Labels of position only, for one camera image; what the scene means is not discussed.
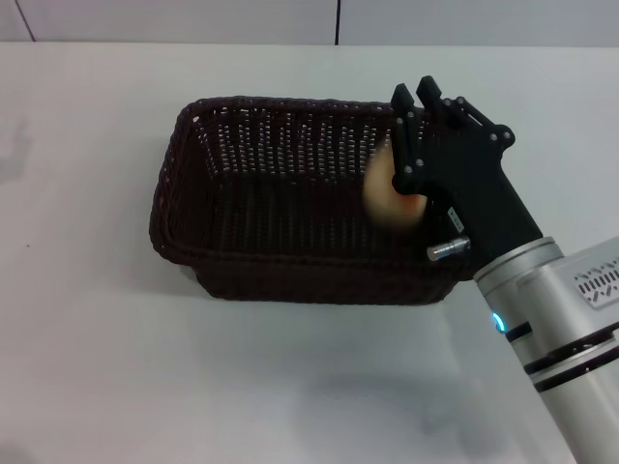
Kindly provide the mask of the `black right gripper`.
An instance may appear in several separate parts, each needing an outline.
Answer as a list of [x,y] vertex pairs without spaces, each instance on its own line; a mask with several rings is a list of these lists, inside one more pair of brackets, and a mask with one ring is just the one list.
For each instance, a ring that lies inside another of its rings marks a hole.
[[[541,239],[541,229],[501,165],[504,151],[515,143],[513,131],[493,123],[464,97],[443,98],[430,75],[420,80],[416,94],[424,110],[404,83],[391,98],[396,192],[426,197],[441,215],[455,211],[463,226],[460,234],[470,241],[465,253],[469,276]],[[440,127],[424,132],[425,117]]]

